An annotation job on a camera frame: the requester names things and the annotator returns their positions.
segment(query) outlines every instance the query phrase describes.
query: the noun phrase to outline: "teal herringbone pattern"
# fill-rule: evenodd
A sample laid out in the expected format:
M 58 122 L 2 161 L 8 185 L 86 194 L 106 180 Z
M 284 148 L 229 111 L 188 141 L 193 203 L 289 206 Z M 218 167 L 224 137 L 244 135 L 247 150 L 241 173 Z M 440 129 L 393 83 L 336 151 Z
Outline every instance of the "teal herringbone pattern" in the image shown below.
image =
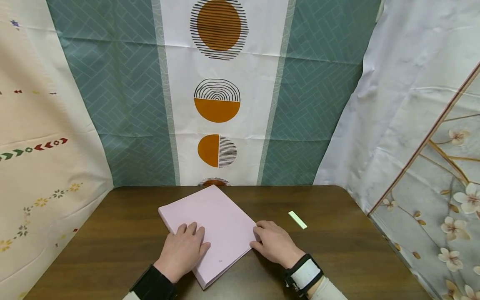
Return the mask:
M 150 0 L 47 0 L 115 186 L 175 185 Z
M 262 185 L 312 184 L 350 94 L 380 0 L 297 0 Z

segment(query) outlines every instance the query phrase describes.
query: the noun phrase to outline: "wrist device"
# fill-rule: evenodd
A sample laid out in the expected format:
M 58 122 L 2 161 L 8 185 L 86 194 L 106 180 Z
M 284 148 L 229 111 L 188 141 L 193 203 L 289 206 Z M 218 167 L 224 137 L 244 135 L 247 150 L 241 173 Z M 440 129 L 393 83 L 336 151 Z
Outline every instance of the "wrist device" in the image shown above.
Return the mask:
M 319 265 L 310 254 L 300 260 L 285 272 L 287 288 L 293 286 L 300 298 L 306 299 L 307 291 L 324 275 Z
M 135 282 L 130 292 L 134 292 L 140 300 L 173 300 L 177 296 L 173 283 L 153 265 Z

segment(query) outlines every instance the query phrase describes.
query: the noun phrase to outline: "white wristband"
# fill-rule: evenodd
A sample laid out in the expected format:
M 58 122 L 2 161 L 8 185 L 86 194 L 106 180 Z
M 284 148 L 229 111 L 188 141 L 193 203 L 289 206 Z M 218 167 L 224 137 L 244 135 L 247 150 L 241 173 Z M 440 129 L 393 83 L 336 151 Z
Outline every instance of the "white wristband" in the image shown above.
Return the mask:
M 299 289 L 304 289 L 319 273 L 320 269 L 309 259 L 291 277 Z

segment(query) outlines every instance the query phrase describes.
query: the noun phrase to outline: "green sticky note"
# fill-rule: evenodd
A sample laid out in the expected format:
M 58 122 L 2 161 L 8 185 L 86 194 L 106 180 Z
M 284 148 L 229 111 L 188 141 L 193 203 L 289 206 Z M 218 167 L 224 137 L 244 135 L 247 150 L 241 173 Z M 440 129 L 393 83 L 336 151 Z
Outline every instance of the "green sticky note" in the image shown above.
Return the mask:
M 307 228 L 307 224 L 305 224 L 300 218 L 299 216 L 297 216 L 297 214 L 295 214 L 293 211 L 289 212 L 288 213 L 290 215 L 290 217 L 292 217 L 292 219 L 297 222 L 297 224 L 302 228 L 302 229 L 305 229 Z

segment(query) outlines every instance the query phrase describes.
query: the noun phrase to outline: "right hand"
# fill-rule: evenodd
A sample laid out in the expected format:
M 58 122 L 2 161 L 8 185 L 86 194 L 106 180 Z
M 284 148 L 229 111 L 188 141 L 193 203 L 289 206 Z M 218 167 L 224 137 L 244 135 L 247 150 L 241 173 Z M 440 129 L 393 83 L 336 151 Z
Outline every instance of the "right hand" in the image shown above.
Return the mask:
M 197 230 L 197 223 L 182 224 L 176 234 L 170 233 L 165 240 L 160 258 L 153 264 L 171 283 L 190 272 L 210 248 L 203 243 L 205 228 Z
M 252 241 L 250 246 L 269 261 L 291 269 L 305 255 L 288 233 L 272 221 L 259 221 L 253 232 L 261 242 Z

